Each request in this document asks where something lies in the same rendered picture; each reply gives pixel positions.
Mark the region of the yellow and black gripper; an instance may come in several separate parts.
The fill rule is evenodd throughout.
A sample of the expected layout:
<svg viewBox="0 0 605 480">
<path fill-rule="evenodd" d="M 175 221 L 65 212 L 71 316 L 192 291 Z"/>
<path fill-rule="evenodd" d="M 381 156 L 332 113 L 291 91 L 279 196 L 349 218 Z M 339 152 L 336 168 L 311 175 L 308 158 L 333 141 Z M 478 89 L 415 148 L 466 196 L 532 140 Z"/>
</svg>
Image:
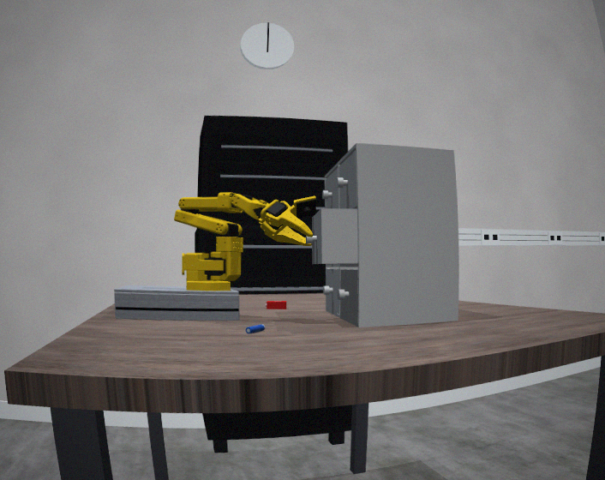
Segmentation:
<svg viewBox="0 0 605 480">
<path fill-rule="evenodd" d="M 292 207 L 285 201 L 274 200 L 262 209 L 259 224 L 265 235 L 277 242 L 311 246 L 312 243 L 306 243 L 306 237 L 295 233 L 291 228 L 312 237 L 312 231 L 299 218 L 315 214 L 315 196 L 294 200 Z"/>
</svg>

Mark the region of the blue battery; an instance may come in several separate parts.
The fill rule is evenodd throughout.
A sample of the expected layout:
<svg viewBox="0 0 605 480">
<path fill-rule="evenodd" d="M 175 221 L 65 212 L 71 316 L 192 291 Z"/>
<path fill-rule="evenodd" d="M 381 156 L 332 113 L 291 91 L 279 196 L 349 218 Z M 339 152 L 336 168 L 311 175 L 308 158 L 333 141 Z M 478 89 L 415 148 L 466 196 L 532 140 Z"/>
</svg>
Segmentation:
<svg viewBox="0 0 605 480">
<path fill-rule="evenodd" d="M 261 332 L 264 330 L 265 330 L 264 325 L 257 325 L 257 326 L 247 327 L 246 333 L 257 333 L 257 332 Z"/>
</svg>

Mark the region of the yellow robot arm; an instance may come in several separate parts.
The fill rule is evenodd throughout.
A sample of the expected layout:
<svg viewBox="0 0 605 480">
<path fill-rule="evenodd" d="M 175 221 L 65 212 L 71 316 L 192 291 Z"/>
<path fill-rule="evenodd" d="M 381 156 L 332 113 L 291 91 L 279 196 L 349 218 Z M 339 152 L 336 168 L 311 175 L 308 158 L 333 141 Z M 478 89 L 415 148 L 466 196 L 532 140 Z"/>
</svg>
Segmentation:
<svg viewBox="0 0 605 480">
<path fill-rule="evenodd" d="M 186 197 L 179 200 L 178 206 L 181 210 L 176 210 L 174 218 L 176 222 L 219 234 L 219 237 L 216 237 L 216 252 L 211 252 L 212 258 L 209 258 L 207 253 L 184 254 L 188 291 L 230 291 L 231 282 L 228 281 L 235 281 L 241 276 L 243 238 L 238 235 L 241 235 L 242 227 L 198 212 L 245 212 L 258 220 L 261 217 L 261 210 L 267 205 L 267 202 L 256 201 L 250 195 L 235 193 L 219 193 L 218 197 Z M 224 261 L 219 260 L 221 258 L 226 259 L 223 274 Z M 209 277 L 212 275 L 211 280 L 207 280 L 207 275 Z"/>
</svg>

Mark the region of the grey chest of drawers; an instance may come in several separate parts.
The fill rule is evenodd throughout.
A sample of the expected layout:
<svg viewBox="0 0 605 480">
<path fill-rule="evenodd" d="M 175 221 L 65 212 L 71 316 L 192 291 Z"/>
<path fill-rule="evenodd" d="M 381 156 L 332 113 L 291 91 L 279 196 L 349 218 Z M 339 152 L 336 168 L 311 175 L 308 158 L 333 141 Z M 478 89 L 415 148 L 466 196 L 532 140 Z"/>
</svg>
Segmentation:
<svg viewBox="0 0 605 480">
<path fill-rule="evenodd" d="M 454 150 L 356 143 L 356 327 L 458 321 L 458 198 Z"/>
</svg>

